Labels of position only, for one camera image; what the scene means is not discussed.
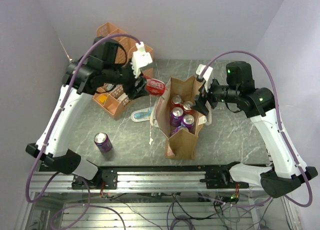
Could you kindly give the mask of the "red cola can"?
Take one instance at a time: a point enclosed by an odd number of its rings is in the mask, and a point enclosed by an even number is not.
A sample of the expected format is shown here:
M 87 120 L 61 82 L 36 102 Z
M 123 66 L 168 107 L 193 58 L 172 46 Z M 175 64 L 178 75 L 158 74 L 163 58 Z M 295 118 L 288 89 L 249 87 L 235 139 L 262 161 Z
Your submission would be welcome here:
M 170 111 L 174 108 L 180 108 L 183 105 L 183 99 L 180 95 L 176 94 L 170 99 Z
M 150 95 L 160 97 L 164 94 L 166 90 L 166 85 L 161 80 L 149 78 L 147 79 L 145 89 L 148 91 Z
M 181 108 L 183 110 L 184 115 L 193 115 L 194 110 L 192 109 L 192 106 L 194 104 L 191 101 L 185 101 L 182 105 Z

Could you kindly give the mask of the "burlap canvas tote bag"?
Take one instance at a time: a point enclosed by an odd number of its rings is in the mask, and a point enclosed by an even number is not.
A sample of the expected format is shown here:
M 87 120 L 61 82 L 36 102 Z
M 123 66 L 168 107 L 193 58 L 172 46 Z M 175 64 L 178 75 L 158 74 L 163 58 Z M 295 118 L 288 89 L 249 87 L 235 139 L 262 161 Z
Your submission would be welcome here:
M 187 112 L 182 105 L 195 104 L 202 84 L 192 76 L 187 80 L 171 77 L 153 108 L 158 128 L 165 137 L 164 156 L 168 159 L 194 160 L 199 132 L 211 119 L 196 110 Z M 181 106 L 174 107 L 173 99 L 181 97 Z

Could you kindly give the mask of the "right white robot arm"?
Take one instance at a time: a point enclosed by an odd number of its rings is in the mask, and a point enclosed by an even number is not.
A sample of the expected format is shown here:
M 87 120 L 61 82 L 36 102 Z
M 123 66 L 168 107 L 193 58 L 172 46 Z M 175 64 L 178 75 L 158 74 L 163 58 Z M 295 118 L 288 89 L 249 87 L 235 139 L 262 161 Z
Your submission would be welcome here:
M 215 108 L 218 103 L 236 104 L 259 131 L 272 164 L 267 167 L 233 162 L 228 171 L 220 176 L 226 188 L 237 182 L 261 186 L 272 198 L 282 197 L 306 180 L 318 175 L 315 167 L 307 164 L 298 155 L 289 137 L 284 137 L 285 128 L 277 116 L 275 97 L 268 88 L 256 88 L 251 65 L 245 61 L 235 61 L 226 65 L 226 85 L 221 85 L 213 77 L 213 68 L 200 64 L 195 72 L 202 83 L 195 96 L 192 109 L 209 116 L 206 104 Z

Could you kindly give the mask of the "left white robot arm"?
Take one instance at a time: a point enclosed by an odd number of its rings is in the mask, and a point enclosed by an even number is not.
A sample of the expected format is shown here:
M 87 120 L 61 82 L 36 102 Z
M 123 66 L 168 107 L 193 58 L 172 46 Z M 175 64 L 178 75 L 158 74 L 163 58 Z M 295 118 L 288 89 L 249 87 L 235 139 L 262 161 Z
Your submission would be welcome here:
M 121 85 L 131 100 L 149 95 L 142 70 L 152 65 L 151 54 L 146 51 L 144 43 L 137 40 L 132 56 L 117 63 L 116 55 L 121 47 L 115 40 L 117 37 L 121 34 L 95 38 L 90 49 L 68 66 L 57 105 L 43 134 L 25 149 L 37 161 L 58 173 L 84 178 L 91 189 L 102 183 L 100 168 L 68 148 L 69 136 L 84 108 L 104 84 Z

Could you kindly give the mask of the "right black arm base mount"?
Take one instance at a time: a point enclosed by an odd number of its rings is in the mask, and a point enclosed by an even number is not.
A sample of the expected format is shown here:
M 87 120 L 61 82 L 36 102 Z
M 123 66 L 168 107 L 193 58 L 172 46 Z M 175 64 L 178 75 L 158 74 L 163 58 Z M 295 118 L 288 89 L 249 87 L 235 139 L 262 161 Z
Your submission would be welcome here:
M 231 167 L 238 165 L 239 161 L 234 161 L 226 165 L 204 165 L 201 169 L 205 171 L 201 183 L 206 184 L 207 189 L 235 189 L 239 185 L 240 189 L 248 189 L 246 182 L 236 182 L 230 174 Z

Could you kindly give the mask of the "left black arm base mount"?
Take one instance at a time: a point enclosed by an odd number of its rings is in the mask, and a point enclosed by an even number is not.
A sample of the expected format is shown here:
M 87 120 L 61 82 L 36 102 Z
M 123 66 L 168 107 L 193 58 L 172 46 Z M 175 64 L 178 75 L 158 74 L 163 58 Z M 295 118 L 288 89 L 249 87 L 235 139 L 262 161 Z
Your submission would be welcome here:
M 71 183 L 73 190 L 86 190 L 85 181 L 90 189 L 100 190 L 115 190 L 118 185 L 118 174 L 113 170 L 101 170 L 92 179 L 88 180 L 79 176 L 75 176 Z

